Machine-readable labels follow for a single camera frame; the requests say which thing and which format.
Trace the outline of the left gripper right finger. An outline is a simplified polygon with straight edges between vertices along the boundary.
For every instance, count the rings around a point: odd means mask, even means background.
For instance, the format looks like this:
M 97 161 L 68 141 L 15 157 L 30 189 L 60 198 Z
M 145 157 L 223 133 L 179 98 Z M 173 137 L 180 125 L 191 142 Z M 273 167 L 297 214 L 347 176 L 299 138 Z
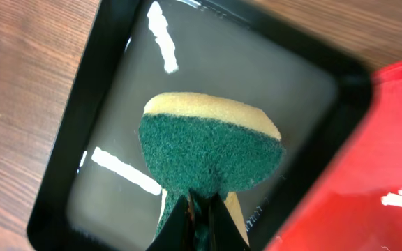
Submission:
M 211 251 L 250 251 L 246 224 L 235 192 L 222 200 L 215 195 L 209 205 L 209 249 Z

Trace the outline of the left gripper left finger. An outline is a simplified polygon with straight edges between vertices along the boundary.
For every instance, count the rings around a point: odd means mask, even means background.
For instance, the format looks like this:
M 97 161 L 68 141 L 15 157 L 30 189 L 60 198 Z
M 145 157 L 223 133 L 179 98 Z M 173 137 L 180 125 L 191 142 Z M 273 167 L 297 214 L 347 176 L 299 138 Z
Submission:
M 195 205 L 192 190 L 180 196 L 161 231 L 147 251 L 194 251 Z

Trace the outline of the green yellow sponge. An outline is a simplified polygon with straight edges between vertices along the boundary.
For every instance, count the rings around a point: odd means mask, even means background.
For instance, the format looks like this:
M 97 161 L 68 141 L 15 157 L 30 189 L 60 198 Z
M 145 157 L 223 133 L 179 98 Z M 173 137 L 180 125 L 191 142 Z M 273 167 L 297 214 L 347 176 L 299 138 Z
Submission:
M 219 195 L 248 240 L 237 193 L 267 180 L 285 153 L 280 132 L 261 109 L 202 93 L 158 94 L 144 106 L 139 140 L 163 189 L 157 231 L 193 190 L 205 199 Z

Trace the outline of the black metal tray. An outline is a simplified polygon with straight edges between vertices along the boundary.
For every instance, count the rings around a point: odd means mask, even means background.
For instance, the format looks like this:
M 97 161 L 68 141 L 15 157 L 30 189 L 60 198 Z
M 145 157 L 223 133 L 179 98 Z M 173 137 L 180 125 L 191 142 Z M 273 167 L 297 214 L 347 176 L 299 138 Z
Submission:
M 36 250 L 145 250 L 161 207 L 137 130 L 146 102 L 190 91 L 260 108 L 286 153 L 240 195 L 262 250 L 367 112 L 353 56 L 243 1 L 102 1 L 27 226 Z

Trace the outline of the red plastic tray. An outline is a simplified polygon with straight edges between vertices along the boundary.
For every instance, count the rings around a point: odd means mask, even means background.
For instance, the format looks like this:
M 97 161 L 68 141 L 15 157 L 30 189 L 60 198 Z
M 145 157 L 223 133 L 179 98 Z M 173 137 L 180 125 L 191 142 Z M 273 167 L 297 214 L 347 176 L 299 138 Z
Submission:
M 402 250 L 402 61 L 375 74 L 370 112 L 269 250 Z

